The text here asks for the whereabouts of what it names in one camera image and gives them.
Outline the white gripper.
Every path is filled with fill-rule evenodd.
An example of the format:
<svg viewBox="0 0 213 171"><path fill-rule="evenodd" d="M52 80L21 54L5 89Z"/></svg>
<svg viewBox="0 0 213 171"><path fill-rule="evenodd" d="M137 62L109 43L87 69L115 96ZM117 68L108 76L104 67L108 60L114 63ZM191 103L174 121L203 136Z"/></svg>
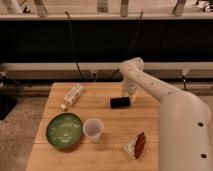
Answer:
<svg viewBox="0 0 213 171"><path fill-rule="evenodd" d="M128 79L124 79L121 83L121 92L124 97L128 97L130 102L133 103L136 99L137 84Z"/></svg>

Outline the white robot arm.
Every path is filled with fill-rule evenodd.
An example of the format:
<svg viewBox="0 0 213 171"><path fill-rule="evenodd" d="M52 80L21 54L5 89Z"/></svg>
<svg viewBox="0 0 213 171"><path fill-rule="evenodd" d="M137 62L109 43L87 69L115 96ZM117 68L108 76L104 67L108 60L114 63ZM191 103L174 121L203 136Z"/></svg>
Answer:
<svg viewBox="0 0 213 171"><path fill-rule="evenodd" d="M181 90L143 71L136 57L123 61L123 91L132 96L142 87L160 102L159 171L211 171L208 123L209 106L195 94Z"/></svg>

